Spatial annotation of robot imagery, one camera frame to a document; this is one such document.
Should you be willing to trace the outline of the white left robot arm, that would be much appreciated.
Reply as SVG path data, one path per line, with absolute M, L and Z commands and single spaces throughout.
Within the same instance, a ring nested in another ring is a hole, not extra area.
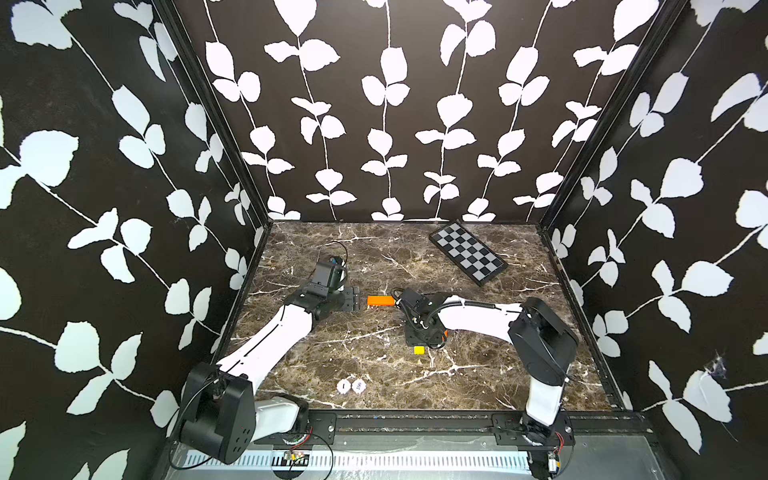
M 232 464 L 253 441 L 293 430 L 299 402 L 286 395 L 257 401 L 258 388 L 320 320 L 336 311 L 359 309 L 357 287 L 322 295 L 300 289 L 289 295 L 267 325 L 238 350 L 190 371 L 172 439 Z

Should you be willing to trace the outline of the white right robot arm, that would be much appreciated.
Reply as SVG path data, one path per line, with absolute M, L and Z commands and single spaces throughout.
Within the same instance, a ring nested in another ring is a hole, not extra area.
M 529 430 L 548 430 L 554 425 L 579 340 L 543 300 L 529 297 L 522 303 L 495 304 L 405 289 L 394 295 L 394 301 L 404 314 L 410 346 L 440 349 L 454 330 L 512 345 L 530 378 L 522 424 Z

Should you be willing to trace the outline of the round white sticker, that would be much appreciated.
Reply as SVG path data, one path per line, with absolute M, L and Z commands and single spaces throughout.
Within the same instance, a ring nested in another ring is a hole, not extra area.
M 345 395 L 351 390 L 351 383 L 347 379 L 342 379 L 337 383 L 337 391 Z

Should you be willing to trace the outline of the black white checkerboard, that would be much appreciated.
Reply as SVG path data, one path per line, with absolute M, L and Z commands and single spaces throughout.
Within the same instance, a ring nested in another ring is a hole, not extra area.
M 462 273 L 480 287 L 508 268 L 505 260 L 458 222 L 449 223 L 431 232 L 428 238 Z

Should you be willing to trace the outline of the hexagonal white sticker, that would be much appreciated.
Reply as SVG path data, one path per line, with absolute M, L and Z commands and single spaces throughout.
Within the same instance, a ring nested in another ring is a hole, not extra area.
M 351 389 L 356 394 L 362 394 L 366 390 L 366 382 L 363 379 L 356 379 L 352 383 Z

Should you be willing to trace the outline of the black front frame rail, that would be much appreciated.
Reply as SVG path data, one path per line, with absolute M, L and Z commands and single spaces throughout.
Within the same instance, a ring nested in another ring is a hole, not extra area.
M 343 435 L 489 436 L 497 446 L 520 450 L 552 450 L 574 446 L 585 436 L 648 435 L 653 432 L 640 413 L 629 411 L 562 411 L 548 438 L 523 433 L 522 413 L 513 410 L 330 410 L 311 409 L 311 432 L 272 434 L 257 445 L 276 448 L 329 443 L 336 448 Z

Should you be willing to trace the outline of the white perforated rail strip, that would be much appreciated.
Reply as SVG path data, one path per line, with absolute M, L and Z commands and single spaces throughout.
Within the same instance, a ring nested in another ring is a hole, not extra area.
M 399 451 L 330 453 L 327 450 L 299 451 L 248 450 L 227 465 L 218 460 L 204 461 L 197 451 L 187 453 L 184 465 L 195 471 L 426 471 L 488 472 L 528 475 L 528 455 L 519 451 Z

